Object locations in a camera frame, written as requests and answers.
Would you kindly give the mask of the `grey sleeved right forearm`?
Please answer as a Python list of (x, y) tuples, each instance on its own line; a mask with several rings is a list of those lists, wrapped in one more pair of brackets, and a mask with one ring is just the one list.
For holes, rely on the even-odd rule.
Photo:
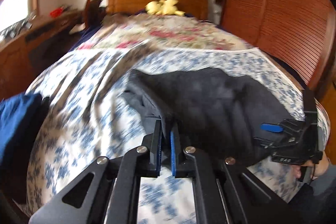
[(303, 184), (289, 206), (300, 223), (335, 223), (335, 166), (329, 165), (324, 174)]

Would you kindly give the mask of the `person's right hand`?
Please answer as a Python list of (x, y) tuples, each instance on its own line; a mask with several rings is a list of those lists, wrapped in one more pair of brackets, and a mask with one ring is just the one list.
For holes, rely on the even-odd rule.
[(326, 156), (326, 152), (323, 151), (323, 157), (322, 159), (319, 161), (318, 164), (313, 164), (313, 162), (311, 160), (308, 160), (304, 165), (299, 166), (299, 165), (291, 165), (291, 168), (293, 170), (293, 174), (295, 176), (295, 178), (299, 179), (301, 177), (301, 167), (312, 167), (313, 169), (313, 174), (311, 175), (312, 179), (315, 179), (319, 176), (322, 176), (326, 170), (328, 169), (330, 164), (329, 159)]

